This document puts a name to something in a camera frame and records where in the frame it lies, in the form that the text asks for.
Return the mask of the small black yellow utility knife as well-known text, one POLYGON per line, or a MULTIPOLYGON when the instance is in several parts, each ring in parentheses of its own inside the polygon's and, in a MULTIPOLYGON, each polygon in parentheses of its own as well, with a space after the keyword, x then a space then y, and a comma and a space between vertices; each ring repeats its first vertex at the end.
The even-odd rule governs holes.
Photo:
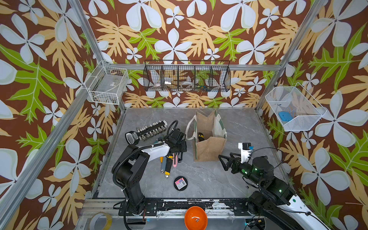
POLYGON ((203 133, 198 132, 198 141, 201 142, 201 141, 204 141, 204 140, 205 140, 205 138, 204 138, 203 133))

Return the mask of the green christmas burlap pouch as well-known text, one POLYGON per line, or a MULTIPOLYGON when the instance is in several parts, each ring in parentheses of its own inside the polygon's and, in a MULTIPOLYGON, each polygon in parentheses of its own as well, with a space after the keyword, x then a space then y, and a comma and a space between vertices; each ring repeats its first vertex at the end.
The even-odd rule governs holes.
POLYGON ((215 162, 224 150, 227 132, 220 114, 214 110, 205 116, 196 111, 186 127, 186 140, 194 141, 193 156, 195 162, 215 162), (203 133, 205 140, 198 141, 198 132, 203 133))

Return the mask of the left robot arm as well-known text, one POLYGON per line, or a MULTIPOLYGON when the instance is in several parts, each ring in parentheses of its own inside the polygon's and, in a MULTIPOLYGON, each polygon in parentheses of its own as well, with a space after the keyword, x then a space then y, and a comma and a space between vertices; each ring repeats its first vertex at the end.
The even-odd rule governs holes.
POLYGON ((123 190, 127 211, 141 214, 145 208, 145 196, 141 191, 140 181, 147 164, 163 158, 163 173, 168 177, 174 164, 181 159, 179 154, 187 150, 186 134, 176 128, 155 144, 138 147, 128 145, 112 168, 112 178, 115 185, 123 190))

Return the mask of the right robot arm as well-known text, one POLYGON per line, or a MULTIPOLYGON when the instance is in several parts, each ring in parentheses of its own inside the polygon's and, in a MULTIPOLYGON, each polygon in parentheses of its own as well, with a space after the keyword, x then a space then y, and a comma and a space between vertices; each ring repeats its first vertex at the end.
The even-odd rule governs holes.
POLYGON ((225 171, 240 173, 245 182, 252 182, 256 191, 246 201, 246 210, 256 216, 264 216, 283 230, 328 230, 297 195, 295 189, 274 176, 274 166, 266 156, 242 162, 240 155, 219 155, 225 171))

